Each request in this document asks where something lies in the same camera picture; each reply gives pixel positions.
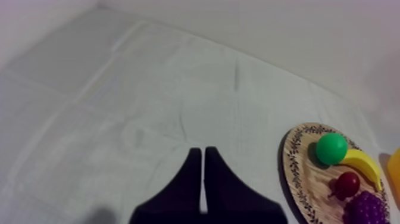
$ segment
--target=toy banana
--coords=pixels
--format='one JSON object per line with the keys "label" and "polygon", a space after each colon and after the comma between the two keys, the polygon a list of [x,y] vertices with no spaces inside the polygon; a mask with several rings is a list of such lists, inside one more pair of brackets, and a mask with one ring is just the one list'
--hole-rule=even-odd
{"label": "toy banana", "polygon": [[339,164],[358,169],[370,181],[374,182],[379,191],[382,190],[380,184],[380,170],[374,160],[363,151],[354,149],[348,150],[345,158]]}

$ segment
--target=white backdrop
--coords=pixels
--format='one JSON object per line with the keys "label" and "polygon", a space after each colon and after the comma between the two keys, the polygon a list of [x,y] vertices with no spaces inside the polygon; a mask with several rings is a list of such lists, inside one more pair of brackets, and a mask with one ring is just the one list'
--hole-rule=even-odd
{"label": "white backdrop", "polygon": [[256,56],[400,126],[400,2],[102,0]]}
{"label": "white backdrop", "polygon": [[0,0],[0,70],[97,0]]}

